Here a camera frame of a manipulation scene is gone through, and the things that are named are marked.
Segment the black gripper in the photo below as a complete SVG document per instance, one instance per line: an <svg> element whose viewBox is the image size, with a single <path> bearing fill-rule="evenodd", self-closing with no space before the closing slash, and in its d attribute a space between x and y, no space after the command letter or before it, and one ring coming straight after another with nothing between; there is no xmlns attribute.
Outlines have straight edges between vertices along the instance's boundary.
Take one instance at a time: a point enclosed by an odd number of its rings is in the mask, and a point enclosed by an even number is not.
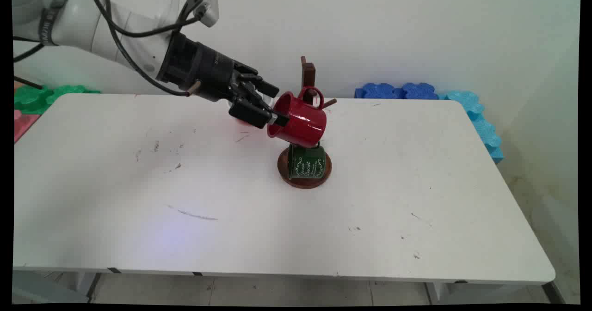
<svg viewBox="0 0 592 311"><path fill-rule="evenodd" d="M290 121L288 114L275 111L257 93L275 98L277 86L262 79L255 69L182 33L171 34L157 80L171 82L209 101L231 99L229 115L257 128L285 127Z"/></svg>

